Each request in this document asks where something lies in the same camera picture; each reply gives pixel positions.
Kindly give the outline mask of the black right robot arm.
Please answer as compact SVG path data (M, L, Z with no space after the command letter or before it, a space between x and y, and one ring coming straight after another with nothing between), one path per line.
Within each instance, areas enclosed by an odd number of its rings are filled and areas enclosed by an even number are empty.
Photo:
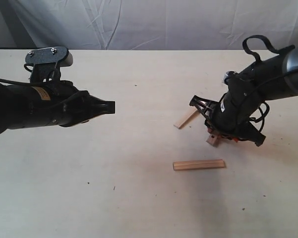
M205 117L209 133L261 146L265 136L254 123L265 121L267 101L298 96L298 47L284 48L241 72L228 71L224 83L228 90L219 101L194 96L190 106Z

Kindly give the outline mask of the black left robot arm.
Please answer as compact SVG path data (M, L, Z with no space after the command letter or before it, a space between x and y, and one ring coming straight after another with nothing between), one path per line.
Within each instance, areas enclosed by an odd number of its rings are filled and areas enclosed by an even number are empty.
M7 129L71 127L115 113L115 102L78 90L71 81L0 83L0 134Z

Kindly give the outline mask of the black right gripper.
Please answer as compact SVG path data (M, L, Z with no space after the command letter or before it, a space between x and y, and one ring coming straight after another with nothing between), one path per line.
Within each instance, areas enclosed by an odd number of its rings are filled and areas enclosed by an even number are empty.
M255 119L251 117L263 103L262 96L251 80L241 79L237 74L226 74L224 83L228 91L218 102L195 95L189 105L205 117L211 132L236 143L251 141L256 146L262 145L265 136L252 124Z

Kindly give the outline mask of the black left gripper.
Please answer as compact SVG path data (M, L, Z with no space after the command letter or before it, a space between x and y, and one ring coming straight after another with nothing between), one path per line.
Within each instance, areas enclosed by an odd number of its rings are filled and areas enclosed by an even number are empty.
M32 88L39 97L29 103L27 127L71 127L115 113L115 101L94 97L87 90L77 89L70 81L50 81Z

